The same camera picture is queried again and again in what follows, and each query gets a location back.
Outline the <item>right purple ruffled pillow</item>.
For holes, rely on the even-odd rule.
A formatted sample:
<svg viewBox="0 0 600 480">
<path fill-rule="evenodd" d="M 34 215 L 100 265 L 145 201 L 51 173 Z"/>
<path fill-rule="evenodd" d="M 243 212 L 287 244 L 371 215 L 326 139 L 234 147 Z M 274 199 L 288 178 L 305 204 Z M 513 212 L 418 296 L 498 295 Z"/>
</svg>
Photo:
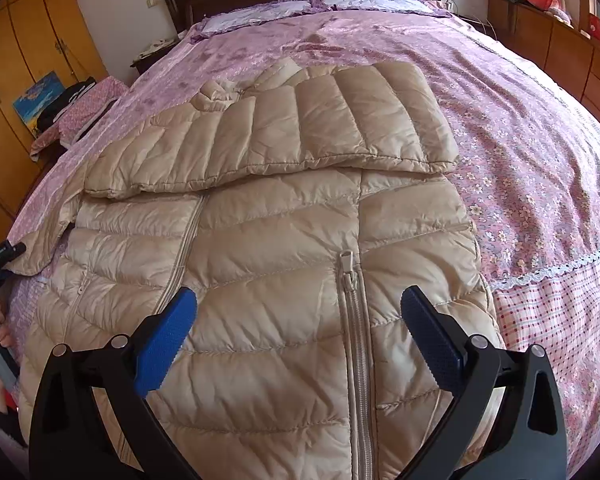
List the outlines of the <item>right purple ruffled pillow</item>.
<svg viewBox="0 0 600 480">
<path fill-rule="evenodd" d="M 314 9 L 324 11 L 378 11 L 450 18 L 452 14 L 429 0 L 309 0 Z"/>
</svg>

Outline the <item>beige quilted down jacket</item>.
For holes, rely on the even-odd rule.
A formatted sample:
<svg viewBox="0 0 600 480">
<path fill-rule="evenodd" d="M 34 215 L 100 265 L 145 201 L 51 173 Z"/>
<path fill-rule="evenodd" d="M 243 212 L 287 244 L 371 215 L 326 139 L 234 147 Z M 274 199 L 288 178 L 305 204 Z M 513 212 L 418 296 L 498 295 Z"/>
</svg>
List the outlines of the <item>beige quilted down jacket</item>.
<svg viewBox="0 0 600 480">
<path fill-rule="evenodd" d="M 56 344 L 103 346 L 187 287 L 196 321 L 149 404 L 206 479 L 392 479 L 450 403 L 400 313 L 418 286 L 503 342 L 458 149 L 414 64 L 208 81 L 87 159 L 24 238 L 51 268 L 23 348 L 31 425 Z"/>
</svg>

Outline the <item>purple ruffled pillow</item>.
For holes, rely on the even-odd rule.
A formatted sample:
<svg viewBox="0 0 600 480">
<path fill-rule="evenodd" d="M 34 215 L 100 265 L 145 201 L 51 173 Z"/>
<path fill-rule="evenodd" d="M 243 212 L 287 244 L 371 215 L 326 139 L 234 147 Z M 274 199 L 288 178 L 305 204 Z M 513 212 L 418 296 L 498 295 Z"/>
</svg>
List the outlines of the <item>purple ruffled pillow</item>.
<svg viewBox="0 0 600 480">
<path fill-rule="evenodd" d="M 282 18 L 292 18 L 312 11 L 311 3 L 306 0 L 275 1 L 248 6 L 248 8 L 204 18 L 192 28 L 189 41 L 194 44 L 197 41 L 225 34 L 232 30 L 261 25 Z"/>
<path fill-rule="evenodd" d="M 309 0 L 314 9 L 324 11 L 378 11 L 450 18 L 452 14 L 429 0 Z"/>
</svg>

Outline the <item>pink cloth covered stool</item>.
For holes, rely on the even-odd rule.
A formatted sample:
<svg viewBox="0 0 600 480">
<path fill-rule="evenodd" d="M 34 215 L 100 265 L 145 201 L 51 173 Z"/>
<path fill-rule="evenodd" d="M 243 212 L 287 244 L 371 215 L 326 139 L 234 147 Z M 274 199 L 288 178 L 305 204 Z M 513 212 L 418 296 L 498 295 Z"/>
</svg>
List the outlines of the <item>pink cloth covered stool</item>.
<svg viewBox="0 0 600 480">
<path fill-rule="evenodd" d="M 33 141 L 30 159 L 36 162 L 42 151 L 56 142 L 66 150 L 71 148 L 128 91 L 129 87 L 114 76 L 96 81 L 93 88 L 62 110 L 53 125 Z"/>
</svg>

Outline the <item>blue painting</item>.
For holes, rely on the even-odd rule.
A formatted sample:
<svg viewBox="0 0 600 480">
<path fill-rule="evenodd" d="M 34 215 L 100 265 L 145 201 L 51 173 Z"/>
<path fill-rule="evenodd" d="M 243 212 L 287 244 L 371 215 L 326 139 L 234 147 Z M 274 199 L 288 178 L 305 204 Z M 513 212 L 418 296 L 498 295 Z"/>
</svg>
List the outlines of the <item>blue painting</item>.
<svg viewBox="0 0 600 480">
<path fill-rule="evenodd" d="M 19 98 L 15 99 L 12 107 L 30 133 L 38 136 L 40 134 L 40 130 L 38 130 L 38 118 L 42 114 L 42 111 L 64 91 L 65 86 L 57 74 L 50 72 L 23 92 Z"/>
</svg>

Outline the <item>black clothes on stool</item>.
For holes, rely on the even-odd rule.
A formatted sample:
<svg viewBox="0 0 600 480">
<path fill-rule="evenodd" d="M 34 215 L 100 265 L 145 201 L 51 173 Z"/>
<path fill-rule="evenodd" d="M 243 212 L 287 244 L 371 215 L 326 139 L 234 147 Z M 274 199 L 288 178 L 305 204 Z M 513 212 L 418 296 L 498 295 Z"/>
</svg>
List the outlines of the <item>black clothes on stool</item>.
<svg viewBox="0 0 600 480">
<path fill-rule="evenodd" d="M 53 99 L 50 104 L 42 109 L 42 112 L 38 115 L 38 119 L 35 123 L 35 131 L 38 134 L 41 134 L 50 128 L 50 126 L 53 125 L 55 118 L 62 110 L 76 99 L 79 99 L 83 93 L 93 88 L 95 84 L 96 80 L 93 77 L 88 77 L 84 81 L 77 82 L 61 92 L 57 98 Z"/>
</svg>

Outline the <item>dark bedside table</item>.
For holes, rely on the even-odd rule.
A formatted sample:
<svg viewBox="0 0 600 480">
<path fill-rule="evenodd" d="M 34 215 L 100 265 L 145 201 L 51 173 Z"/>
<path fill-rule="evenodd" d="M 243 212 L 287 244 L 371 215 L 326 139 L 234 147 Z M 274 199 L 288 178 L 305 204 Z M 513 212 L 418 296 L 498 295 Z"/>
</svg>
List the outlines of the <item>dark bedside table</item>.
<svg viewBox="0 0 600 480">
<path fill-rule="evenodd" d="M 137 70 L 140 75 L 146 73 L 151 66 L 156 64 L 166 55 L 168 55 L 179 43 L 181 38 L 175 36 L 173 38 L 164 38 L 153 42 L 143 52 L 140 52 L 134 61 L 131 63 L 131 67 Z"/>
</svg>

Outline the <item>orange wooden wardrobe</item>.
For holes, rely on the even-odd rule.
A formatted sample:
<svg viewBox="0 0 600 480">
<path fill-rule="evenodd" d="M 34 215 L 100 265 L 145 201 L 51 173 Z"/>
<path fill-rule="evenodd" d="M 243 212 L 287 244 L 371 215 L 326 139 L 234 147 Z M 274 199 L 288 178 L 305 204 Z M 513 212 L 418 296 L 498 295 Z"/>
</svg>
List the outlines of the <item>orange wooden wardrobe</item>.
<svg viewBox="0 0 600 480">
<path fill-rule="evenodd" d="M 32 120 L 15 102 L 44 76 L 63 86 L 107 77 L 76 0 L 0 0 L 0 242 L 23 203 L 56 162 L 51 150 L 35 162 Z"/>
</svg>

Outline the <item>pink floral bedspread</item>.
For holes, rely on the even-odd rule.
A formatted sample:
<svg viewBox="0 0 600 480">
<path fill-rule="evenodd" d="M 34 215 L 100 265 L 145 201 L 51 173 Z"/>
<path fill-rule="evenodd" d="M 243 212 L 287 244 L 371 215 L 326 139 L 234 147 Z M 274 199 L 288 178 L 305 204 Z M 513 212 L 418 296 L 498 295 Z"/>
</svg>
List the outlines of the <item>pink floral bedspread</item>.
<svg viewBox="0 0 600 480">
<path fill-rule="evenodd" d="M 65 154 L 12 236 L 24 241 L 41 224 L 82 162 L 208 81 L 250 81 L 285 58 L 302 68 L 414 64 L 458 149 L 449 178 L 474 222 L 499 347 L 546 349 L 574 474 L 600 443 L 600 122 L 533 63 L 455 18 L 328 11 L 194 44 L 189 36 Z M 12 325 L 22 361 L 52 269 L 18 275 Z"/>
</svg>

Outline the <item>left purple ruffled pillow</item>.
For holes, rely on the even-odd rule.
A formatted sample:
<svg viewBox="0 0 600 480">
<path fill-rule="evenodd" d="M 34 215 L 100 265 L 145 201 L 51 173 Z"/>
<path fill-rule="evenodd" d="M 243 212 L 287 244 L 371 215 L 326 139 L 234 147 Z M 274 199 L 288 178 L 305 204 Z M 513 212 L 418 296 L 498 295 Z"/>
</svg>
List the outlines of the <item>left purple ruffled pillow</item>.
<svg viewBox="0 0 600 480">
<path fill-rule="evenodd" d="M 282 18 L 292 18 L 312 11 L 311 3 L 306 0 L 275 1 L 248 6 L 248 8 L 204 18 L 192 28 L 189 41 L 194 44 L 197 41 L 225 34 L 232 30 L 261 25 Z"/>
</svg>

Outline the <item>brown wooden side cabinet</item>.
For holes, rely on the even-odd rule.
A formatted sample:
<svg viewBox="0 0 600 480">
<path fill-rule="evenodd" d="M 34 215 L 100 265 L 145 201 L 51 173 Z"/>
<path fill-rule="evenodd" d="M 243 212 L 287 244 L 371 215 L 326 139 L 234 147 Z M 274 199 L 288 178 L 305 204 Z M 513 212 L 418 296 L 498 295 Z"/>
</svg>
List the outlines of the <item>brown wooden side cabinet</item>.
<svg viewBox="0 0 600 480">
<path fill-rule="evenodd" d="M 600 122 L 600 42 L 525 4 L 488 0 L 498 40 L 537 65 Z"/>
</svg>

